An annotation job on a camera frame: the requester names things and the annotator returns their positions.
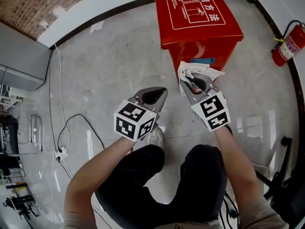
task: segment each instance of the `person's leg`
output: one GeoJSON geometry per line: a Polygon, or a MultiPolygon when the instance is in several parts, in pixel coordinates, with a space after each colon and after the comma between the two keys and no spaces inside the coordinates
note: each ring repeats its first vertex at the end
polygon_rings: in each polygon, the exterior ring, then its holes
{"type": "Polygon", "coordinates": [[[160,172],[163,150],[147,145],[126,155],[108,179],[95,192],[108,215],[124,229],[154,228],[163,210],[145,183],[160,172]]]}
{"type": "Polygon", "coordinates": [[[221,152],[209,145],[195,146],[181,165],[181,181],[171,213],[178,222],[207,222],[218,218],[227,176],[221,152]]]}

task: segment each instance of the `red fire extinguisher box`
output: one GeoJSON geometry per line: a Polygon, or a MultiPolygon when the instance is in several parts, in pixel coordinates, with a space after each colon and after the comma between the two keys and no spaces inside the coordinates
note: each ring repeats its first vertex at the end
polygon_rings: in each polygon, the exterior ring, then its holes
{"type": "Polygon", "coordinates": [[[223,0],[156,0],[161,48],[177,72],[180,61],[209,63],[221,71],[243,39],[223,0]]]}

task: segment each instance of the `forearm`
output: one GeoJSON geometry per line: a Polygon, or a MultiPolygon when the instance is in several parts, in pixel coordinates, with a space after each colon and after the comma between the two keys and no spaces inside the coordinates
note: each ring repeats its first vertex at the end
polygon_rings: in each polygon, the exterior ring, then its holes
{"type": "Polygon", "coordinates": [[[263,192],[258,184],[255,170],[251,161],[237,144],[226,127],[215,131],[220,151],[224,160],[224,167],[231,182],[239,209],[263,192]]]}
{"type": "Polygon", "coordinates": [[[133,141],[121,137],[110,147],[84,164],[68,185],[65,210],[72,207],[70,204],[75,201],[77,196],[90,199],[95,190],[108,178],[133,145],[133,141]]]}

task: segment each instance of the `brick wall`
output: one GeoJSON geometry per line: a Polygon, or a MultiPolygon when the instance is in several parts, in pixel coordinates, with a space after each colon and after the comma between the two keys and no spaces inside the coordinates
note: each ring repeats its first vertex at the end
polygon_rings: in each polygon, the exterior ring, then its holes
{"type": "Polygon", "coordinates": [[[0,21],[35,40],[57,19],[56,11],[68,10],[79,1],[0,0],[0,21]]]}

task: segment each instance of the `person's right arm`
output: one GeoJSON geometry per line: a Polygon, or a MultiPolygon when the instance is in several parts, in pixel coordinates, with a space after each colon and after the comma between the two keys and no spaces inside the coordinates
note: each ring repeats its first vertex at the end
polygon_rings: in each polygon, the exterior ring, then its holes
{"type": "Polygon", "coordinates": [[[263,196],[251,161],[237,144],[229,130],[223,126],[215,130],[224,168],[231,182],[238,210],[242,212],[256,198],[263,196]]]}

